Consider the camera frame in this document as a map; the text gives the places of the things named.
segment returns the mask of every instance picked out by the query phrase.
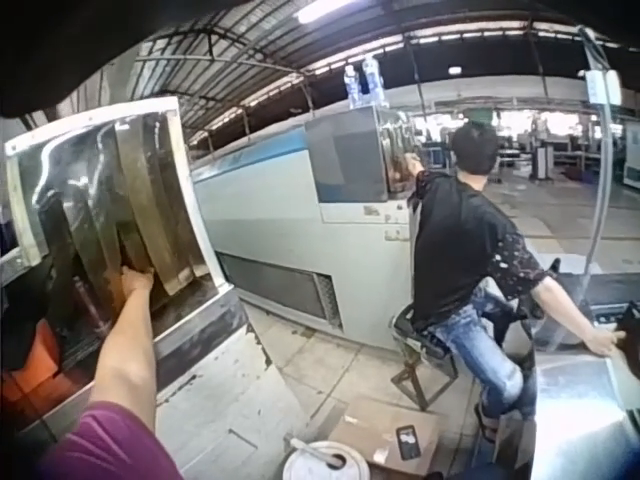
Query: hand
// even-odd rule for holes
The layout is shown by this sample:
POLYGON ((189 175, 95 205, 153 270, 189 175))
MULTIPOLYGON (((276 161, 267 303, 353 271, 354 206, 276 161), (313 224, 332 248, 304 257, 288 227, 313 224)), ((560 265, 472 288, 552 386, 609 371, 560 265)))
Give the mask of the hand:
POLYGON ((409 170, 409 173, 414 177, 418 176, 418 174, 424 170, 420 157, 415 153, 405 153, 404 160, 407 162, 407 169, 409 170))
POLYGON ((140 273, 128 267, 122 267, 122 290, 129 298, 135 290, 150 292, 153 287, 153 269, 148 273, 140 273))
POLYGON ((596 355, 609 357, 615 352, 616 344, 623 340, 625 332, 610 332, 600 328, 593 328, 584 339, 587 348, 596 355))

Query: ceiling light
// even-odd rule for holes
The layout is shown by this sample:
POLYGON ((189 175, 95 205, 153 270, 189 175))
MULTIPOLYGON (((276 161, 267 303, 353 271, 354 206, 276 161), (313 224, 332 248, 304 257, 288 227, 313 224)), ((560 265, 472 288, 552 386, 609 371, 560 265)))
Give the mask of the ceiling light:
POLYGON ((296 13, 296 17, 298 17, 300 23, 311 23, 354 1, 355 0, 316 0, 296 13))

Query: cardboard box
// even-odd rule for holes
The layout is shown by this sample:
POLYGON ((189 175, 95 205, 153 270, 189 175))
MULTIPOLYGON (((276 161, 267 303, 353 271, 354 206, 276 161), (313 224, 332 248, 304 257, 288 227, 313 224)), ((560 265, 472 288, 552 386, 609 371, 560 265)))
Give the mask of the cardboard box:
POLYGON ((409 475, 424 477, 438 444, 439 418, 436 415, 409 410, 367 398, 352 402, 329 440, 358 451, 372 465, 409 475), (402 460, 396 430, 413 425, 421 455, 402 460))

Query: person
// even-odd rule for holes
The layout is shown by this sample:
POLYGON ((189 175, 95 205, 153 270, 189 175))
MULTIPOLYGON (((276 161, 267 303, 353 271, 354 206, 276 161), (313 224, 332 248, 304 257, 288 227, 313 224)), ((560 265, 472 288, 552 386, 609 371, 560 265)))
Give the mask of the person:
POLYGON ((531 293, 552 318, 597 355, 609 355, 623 333, 596 329, 565 290, 527 249, 515 224, 483 194, 497 161, 498 136, 467 122, 451 139, 457 175, 427 172, 407 157, 420 205, 414 251, 414 329, 456 352, 484 390, 475 411, 481 430, 495 439, 501 415, 514 409, 523 387, 521 369, 483 327, 481 317, 504 324, 511 306, 480 284, 491 277, 507 300, 531 293))
POLYGON ((3 463, 7 460, 13 465, 2 466, 2 478, 182 478, 154 433, 157 387, 149 311, 152 286, 153 273, 123 268, 126 302, 100 350, 93 390, 77 426, 44 455, 35 472, 25 471, 34 470, 25 464, 26 455, 18 452, 11 458, 3 451, 3 463))

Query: corrugated metal roof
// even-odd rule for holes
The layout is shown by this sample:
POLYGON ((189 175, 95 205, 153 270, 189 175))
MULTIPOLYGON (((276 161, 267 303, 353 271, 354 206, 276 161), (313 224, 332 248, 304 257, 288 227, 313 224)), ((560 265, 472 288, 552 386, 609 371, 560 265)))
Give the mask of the corrugated metal roof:
POLYGON ((535 8, 524 0, 356 0, 301 25, 295 13, 312 2, 255 0, 159 33, 142 46, 130 97, 177 95, 190 139, 222 115, 241 115, 273 82, 301 83, 304 77, 292 72, 349 48, 452 17, 473 21, 535 8))

